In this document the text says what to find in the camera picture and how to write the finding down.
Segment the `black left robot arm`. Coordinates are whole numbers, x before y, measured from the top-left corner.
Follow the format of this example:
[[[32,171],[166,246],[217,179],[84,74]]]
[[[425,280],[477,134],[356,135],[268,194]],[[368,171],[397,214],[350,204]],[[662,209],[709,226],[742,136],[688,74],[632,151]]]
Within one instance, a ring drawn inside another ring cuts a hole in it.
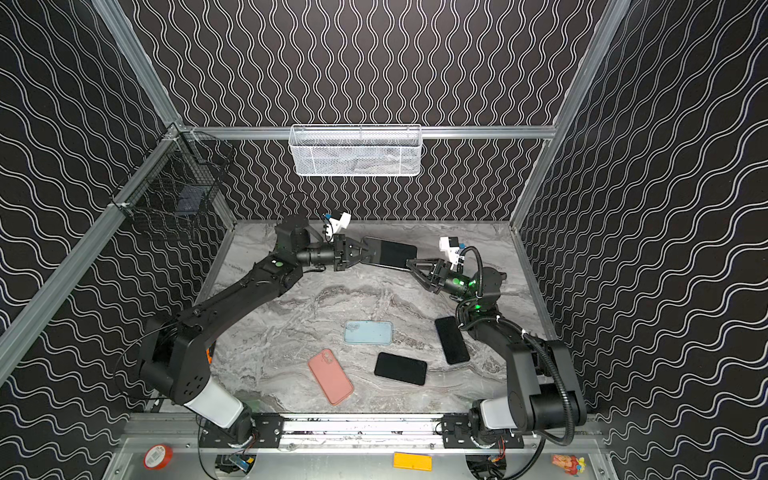
[[[247,314],[291,289],[306,266],[344,271],[379,260],[383,252],[380,240],[334,234],[328,241],[314,242],[313,232],[305,218],[284,220],[275,227],[274,248],[240,280],[169,320],[151,320],[138,354],[139,378],[215,424],[231,443],[248,443],[253,435],[251,410],[211,377],[209,347]]]

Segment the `black smartphone near right arm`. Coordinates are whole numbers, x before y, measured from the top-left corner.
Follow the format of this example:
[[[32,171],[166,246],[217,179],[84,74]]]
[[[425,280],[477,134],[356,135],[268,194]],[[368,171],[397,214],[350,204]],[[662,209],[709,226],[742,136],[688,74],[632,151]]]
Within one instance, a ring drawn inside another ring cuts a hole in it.
[[[448,365],[466,363],[470,354],[454,317],[438,318],[434,321],[436,332]]]

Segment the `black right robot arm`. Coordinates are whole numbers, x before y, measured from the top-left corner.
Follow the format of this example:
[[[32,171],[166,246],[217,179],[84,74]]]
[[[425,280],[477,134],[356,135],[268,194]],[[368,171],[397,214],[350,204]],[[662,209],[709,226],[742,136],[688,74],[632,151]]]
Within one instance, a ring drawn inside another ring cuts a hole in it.
[[[439,320],[444,343],[458,351],[463,335],[489,346],[506,365],[506,394],[473,406],[479,430],[536,433],[568,446],[587,408],[568,349],[561,341],[536,336],[504,316],[498,302],[507,274],[483,263],[474,246],[462,249],[456,263],[408,259],[406,266],[427,291],[446,293],[454,314]]]

